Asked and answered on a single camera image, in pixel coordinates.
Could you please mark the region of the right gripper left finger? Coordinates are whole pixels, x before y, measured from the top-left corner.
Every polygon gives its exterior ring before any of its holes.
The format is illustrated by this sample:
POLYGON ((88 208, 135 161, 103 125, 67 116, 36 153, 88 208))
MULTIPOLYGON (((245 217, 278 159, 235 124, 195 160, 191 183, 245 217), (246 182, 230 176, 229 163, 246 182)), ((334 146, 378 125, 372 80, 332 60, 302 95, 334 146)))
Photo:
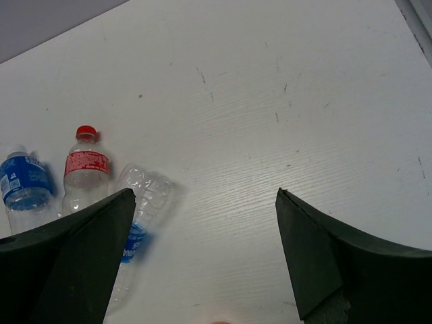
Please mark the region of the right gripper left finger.
POLYGON ((2 323, 102 323, 128 238, 129 188, 1 239, 2 323))

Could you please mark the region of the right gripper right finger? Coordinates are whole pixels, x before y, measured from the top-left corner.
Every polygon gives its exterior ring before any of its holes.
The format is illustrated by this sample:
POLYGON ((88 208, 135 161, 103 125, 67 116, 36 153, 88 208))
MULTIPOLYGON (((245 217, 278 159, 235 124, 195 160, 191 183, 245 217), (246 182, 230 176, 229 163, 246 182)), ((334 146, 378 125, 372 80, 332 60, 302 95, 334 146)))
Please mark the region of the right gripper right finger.
POLYGON ((287 190, 275 208, 302 322, 431 322, 430 251, 360 231, 287 190))

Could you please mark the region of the dark blue label bottle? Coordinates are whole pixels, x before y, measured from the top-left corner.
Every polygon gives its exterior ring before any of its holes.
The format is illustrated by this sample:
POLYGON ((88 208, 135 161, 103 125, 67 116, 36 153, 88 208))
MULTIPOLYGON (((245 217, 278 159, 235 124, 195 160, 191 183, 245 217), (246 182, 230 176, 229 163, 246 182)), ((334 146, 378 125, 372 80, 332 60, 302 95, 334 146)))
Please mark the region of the dark blue label bottle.
POLYGON ((1 164, 1 195, 13 235, 57 219, 45 166, 25 146, 12 146, 1 164))

